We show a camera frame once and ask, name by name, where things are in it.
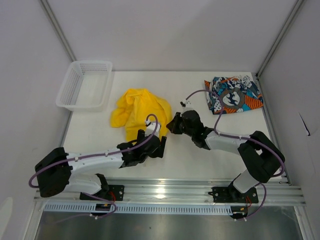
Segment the yellow shorts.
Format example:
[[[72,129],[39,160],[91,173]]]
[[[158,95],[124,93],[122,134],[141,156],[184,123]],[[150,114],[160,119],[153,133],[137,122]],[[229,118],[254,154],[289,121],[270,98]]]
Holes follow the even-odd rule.
[[[112,128],[124,128],[126,141],[136,139],[138,130],[145,130],[147,116],[154,114],[161,124],[159,136],[167,135],[166,125],[173,119],[171,105],[146,88],[130,88],[116,102],[110,115]]]

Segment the colourful patterned shorts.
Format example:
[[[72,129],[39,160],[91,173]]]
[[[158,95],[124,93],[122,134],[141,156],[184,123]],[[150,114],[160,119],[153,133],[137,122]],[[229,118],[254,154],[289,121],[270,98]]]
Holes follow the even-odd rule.
[[[208,109],[214,114],[233,114],[264,106],[263,96],[249,75],[215,76],[204,81]]]

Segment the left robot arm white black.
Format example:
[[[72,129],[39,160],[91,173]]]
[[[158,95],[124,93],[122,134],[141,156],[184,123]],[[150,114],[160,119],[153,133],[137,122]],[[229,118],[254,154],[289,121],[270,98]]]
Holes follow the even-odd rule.
[[[134,167],[148,158],[162,158],[166,141],[166,136],[147,135],[140,129],[135,140],[120,143],[106,152],[70,154],[57,147],[35,166],[39,194],[50,198],[62,192],[74,192],[80,194],[81,200],[120,200],[118,189],[108,184],[101,170]]]

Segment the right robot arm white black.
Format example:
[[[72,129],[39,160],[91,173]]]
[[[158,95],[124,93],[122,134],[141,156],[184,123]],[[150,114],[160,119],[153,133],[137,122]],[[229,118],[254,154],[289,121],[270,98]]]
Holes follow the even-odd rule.
[[[246,170],[228,187],[228,196],[234,202],[245,198],[251,188],[276,177],[278,170],[284,170],[285,157],[261,131],[245,136],[219,132],[204,126],[195,110],[177,112],[166,127],[172,134],[189,136],[201,149],[221,150],[241,157]]]

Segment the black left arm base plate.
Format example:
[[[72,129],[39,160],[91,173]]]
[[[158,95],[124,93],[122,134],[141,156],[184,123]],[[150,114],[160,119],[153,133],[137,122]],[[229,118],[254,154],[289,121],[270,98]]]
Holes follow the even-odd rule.
[[[108,201],[123,201],[125,193],[124,185],[109,185],[109,190],[101,189],[92,196],[108,200]]]

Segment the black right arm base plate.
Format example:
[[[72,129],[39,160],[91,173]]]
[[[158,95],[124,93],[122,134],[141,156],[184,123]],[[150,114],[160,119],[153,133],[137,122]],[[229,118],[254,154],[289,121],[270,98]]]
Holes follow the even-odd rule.
[[[247,192],[241,193],[234,187],[214,186],[208,195],[212,196],[214,203],[230,203],[230,204],[245,204],[259,202],[257,189],[251,187]]]

